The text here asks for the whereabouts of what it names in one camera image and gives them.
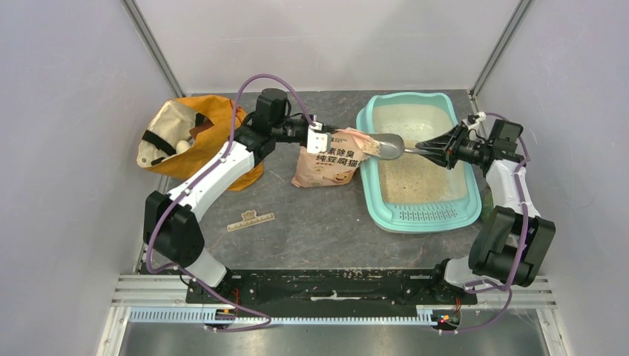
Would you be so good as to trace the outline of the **metal litter scoop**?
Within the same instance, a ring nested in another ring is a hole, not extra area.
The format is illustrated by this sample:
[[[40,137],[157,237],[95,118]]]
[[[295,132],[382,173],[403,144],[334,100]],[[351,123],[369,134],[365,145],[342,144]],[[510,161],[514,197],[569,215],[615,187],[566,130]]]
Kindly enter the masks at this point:
[[[363,152],[374,159],[395,160],[404,154],[427,155],[429,151],[420,148],[407,148],[404,139],[394,133],[371,133],[370,140],[362,148]]]

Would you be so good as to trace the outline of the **teal litter box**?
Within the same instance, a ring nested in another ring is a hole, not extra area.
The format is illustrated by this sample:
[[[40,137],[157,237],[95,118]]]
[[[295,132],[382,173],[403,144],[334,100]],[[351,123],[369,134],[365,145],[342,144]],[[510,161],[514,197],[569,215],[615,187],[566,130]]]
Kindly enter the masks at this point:
[[[398,134],[408,148],[459,123],[444,93],[402,92],[373,96],[356,117],[366,134]],[[360,168],[370,217],[400,234],[448,231],[474,223],[481,196],[472,166],[448,170],[415,154],[396,160],[368,159]]]

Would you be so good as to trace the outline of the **wooden bag clip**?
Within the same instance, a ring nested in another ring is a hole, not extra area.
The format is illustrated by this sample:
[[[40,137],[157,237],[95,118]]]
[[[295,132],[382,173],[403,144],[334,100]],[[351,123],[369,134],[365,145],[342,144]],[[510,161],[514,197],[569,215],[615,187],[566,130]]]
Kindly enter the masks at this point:
[[[255,210],[245,211],[241,214],[241,221],[227,225],[228,232],[238,231],[243,228],[248,228],[253,225],[259,225],[275,219],[273,212],[258,215]]]

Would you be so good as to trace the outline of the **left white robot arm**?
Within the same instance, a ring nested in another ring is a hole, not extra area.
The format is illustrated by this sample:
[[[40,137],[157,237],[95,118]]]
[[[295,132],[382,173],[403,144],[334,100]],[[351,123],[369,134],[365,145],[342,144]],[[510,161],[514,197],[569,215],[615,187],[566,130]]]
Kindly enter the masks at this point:
[[[195,279],[215,303],[227,301],[233,284],[227,267],[205,250],[199,222],[206,211],[243,174],[257,167],[274,151],[277,142],[298,143],[309,152],[330,143],[326,126],[303,111],[290,116],[286,92],[267,88],[257,98],[254,112],[239,128],[231,128],[228,141],[201,170],[167,194],[151,193],[145,203],[147,259],[158,251],[170,266]]]

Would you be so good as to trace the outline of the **pink cat litter bag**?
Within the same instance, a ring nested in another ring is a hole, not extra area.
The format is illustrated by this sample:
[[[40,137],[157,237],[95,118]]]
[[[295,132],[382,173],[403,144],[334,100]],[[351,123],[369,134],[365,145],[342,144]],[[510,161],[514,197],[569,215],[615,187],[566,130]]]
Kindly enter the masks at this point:
[[[354,128],[339,130],[332,134],[327,152],[310,154],[300,149],[292,184],[298,188],[345,185],[369,154],[379,152],[379,144],[365,133]]]

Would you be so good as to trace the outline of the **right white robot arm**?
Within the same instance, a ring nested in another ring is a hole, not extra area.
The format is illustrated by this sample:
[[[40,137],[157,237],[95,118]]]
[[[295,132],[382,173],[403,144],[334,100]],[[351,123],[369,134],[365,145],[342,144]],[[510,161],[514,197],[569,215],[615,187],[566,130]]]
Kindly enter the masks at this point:
[[[448,303],[458,288],[473,294],[511,286],[529,286],[536,278],[556,233],[534,206],[526,184],[530,161],[521,140],[522,125],[497,118],[487,138],[471,139],[461,123],[448,132],[416,144],[419,155],[442,168],[465,162],[482,170],[493,209],[469,254],[445,263],[443,275],[428,283],[436,303]]]

